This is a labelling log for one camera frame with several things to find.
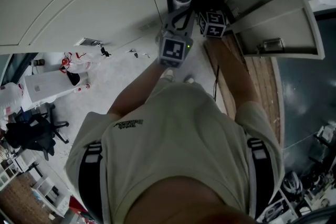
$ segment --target concrete floor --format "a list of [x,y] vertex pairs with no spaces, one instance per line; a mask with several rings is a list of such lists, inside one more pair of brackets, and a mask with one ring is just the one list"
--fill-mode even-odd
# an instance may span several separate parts
[[[50,156],[48,162],[39,152],[36,152],[36,156],[39,169],[52,179],[60,191],[66,192],[68,190],[69,184],[64,172],[64,165],[85,116],[90,111],[100,114],[107,113],[118,94],[156,59],[158,53],[157,45],[154,43],[155,35],[156,33],[147,35],[119,48],[97,69],[89,71],[91,88],[88,91],[71,93],[54,102],[56,119],[58,121],[66,120],[70,123],[69,127],[60,129],[61,134],[66,136],[70,143],[64,144],[55,138],[55,155]],[[193,30],[193,39],[194,46],[182,67],[174,70],[175,80],[183,81],[187,75],[192,74],[205,91],[212,95],[215,76],[203,48],[204,38],[200,35],[198,26],[195,26]],[[139,58],[136,58],[133,53],[126,53],[130,49],[136,49]],[[144,53],[148,54],[150,58],[143,56]],[[219,89],[217,89],[217,104],[225,113]]]

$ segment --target shelving unit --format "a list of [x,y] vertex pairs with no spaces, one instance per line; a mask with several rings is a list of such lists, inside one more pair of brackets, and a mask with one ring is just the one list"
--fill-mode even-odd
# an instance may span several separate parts
[[34,195],[42,201],[46,206],[50,208],[53,212],[61,217],[64,217],[65,213],[69,209],[69,198],[68,196],[58,194],[55,200],[51,200],[48,194],[54,187],[54,183],[49,177],[42,177],[32,188]]
[[18,174],[11,160],[2,161],[0,164],[0,191]]

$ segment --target white cabinet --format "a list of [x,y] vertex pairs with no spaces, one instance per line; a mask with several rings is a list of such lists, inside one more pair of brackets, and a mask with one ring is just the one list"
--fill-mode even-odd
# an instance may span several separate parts
[[73,49],[81,39],[90,38],[120,47],[159,25],[155,0],[73,0],[30,45],[65,51]]
[[159,28],[165,8],[163,0],[0,0],[0,54],[100,51],[74,47],[82,38],[113,50]]
[[16,167],[16,170],[24,173],[29,169],[30,165],[32,165],[34,161],[36,161],[36,157],[33,151],[24,150],[14,159],[13,163]]
[[[83,38],[111,52],[159,30],[167,7],[167,0],[0,0],[0,54],[100,51],[74,46]],[[324,57],[307,0],[223,0],[224,7],[244,55]]]

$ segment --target person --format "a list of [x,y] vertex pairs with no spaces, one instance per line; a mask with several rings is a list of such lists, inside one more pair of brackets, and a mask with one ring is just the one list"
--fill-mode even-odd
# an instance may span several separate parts
[[202,86],[174,82],[154,61],[106,115],[90,112],[66,172],[101,223],[255,223],[249,212],[247,134],[271,156],[275,191],[283,178],[276,137],[244,66],[208,39],[235,100],[235,121]]

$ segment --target cable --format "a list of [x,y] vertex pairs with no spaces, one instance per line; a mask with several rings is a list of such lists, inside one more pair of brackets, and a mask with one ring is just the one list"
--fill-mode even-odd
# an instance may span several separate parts
[[84,56],[85,54],[82,54],[81,56],[78,56],[78,53],[76,53],[76,56],[78,57],[78,59],[80,59],[80,57]]
[[215,102],[216,102],[216,98],[217,98],[218,75],[219,75],[219,66],[217,66],[216,79],[215,79],[215,84],[214,84],[214,88],[213,88],[213,91],[212,91]]

